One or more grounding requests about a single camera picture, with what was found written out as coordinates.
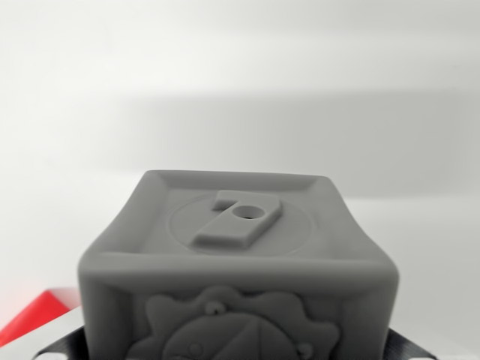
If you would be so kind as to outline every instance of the white wall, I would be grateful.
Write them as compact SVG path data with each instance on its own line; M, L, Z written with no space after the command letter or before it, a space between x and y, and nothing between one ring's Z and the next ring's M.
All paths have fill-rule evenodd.
M0 326L148 169L331 177L392 326L480 353L480 3L0 1Z

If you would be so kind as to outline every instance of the red object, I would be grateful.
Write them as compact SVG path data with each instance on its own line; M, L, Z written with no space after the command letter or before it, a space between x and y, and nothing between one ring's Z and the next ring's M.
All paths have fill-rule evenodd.
M69 310L52 292L49 290L42 292L0 331L0 347L56 319Z

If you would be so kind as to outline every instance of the gray cube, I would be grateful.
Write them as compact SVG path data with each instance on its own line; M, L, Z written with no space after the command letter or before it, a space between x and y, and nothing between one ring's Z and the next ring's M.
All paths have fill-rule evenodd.
M94 360L379 360L398 271L328 178L149 171L79 284Z

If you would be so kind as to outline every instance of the black base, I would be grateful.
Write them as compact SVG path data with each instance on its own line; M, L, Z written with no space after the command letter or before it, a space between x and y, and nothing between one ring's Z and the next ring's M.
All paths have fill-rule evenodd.
M42 353L64 353L68 357L68 360L89 360L83 328L79 328L60 340L57 340L52 345L41 350L37 355ZM410 360L411 358L436 359L435 356L428 351L390 329L383 360Z

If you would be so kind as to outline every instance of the cube side face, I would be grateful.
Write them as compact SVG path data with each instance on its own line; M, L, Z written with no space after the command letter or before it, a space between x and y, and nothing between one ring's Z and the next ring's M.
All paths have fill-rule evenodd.
M147 172L79 283L92 359L381 359L398 272L327 178Z

